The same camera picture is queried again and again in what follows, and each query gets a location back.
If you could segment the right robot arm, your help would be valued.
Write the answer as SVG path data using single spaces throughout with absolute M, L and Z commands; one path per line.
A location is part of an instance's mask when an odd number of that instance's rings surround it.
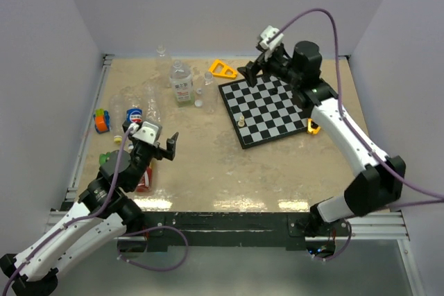
M 310 209 L 310 230 L 326 235 L 334 222 L 365 216 L 397 201 L 402 193 L 404 160 L 390 157 L 357 127 L 339 94 L 321 78 L 322 55 L 317 44 L 302 41 L 288 55 L 283 44 L 269 47 L 259 42 L 260 56 L 238 70 L 249 86 L 259 73 L 274 76 L 291 88 L 292 101 L 329 135 L 348 161 L 354 179 L 342 195 L 326 199 Z

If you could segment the clear Pocari bottle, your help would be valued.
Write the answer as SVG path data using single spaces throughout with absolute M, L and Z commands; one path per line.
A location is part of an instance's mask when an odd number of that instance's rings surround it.
M 156 48 L 156 64 L 157 71 L 162 79 L 162 84 L 165 87 L 169 86 L 169 74 L 172 63 L 172 58 L 167 48 L 164 45 L 158 45 Z

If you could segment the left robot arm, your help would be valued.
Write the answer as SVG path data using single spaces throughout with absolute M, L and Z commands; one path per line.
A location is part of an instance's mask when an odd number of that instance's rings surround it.
M 178 135 L 161 148 L 158 136 L 140 130 L 123 136 L 134 145 L 112 152 L 71 209 L 42 238 L 17 254 L 1 257 L 8 280 L 3 294 L 50 295 L 58 277 L 117 236 L 136 235 L 144 226 L 141 208 L 126 194 L 136 189 L 152 159 L 173 160 Z

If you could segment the grapefruit tea bottle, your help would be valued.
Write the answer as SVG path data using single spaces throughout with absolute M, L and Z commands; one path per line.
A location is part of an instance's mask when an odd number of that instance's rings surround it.
M 169 81 L 178 107 L 194 104 L 193 73 L 186 63 L 173 61 Z

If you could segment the clear slim bottle white cap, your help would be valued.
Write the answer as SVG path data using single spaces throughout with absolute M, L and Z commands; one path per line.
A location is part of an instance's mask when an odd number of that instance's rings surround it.
M 203 77 L 202 100 L 203 108 L 209 114 L 213 114 L 216 111 L 218 93 L 215 77 L 211 72 L 206 72 Z

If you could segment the blue white slim bottle cap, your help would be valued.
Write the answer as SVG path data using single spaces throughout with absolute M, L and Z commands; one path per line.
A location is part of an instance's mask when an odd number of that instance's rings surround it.
M 195 101 L 194 105 L 195 105 L 197 108 L 200 108 L 200 107 L 203 106 L 203 102 L 202 102 L 202 100 L 197 100 L 197 101 Z

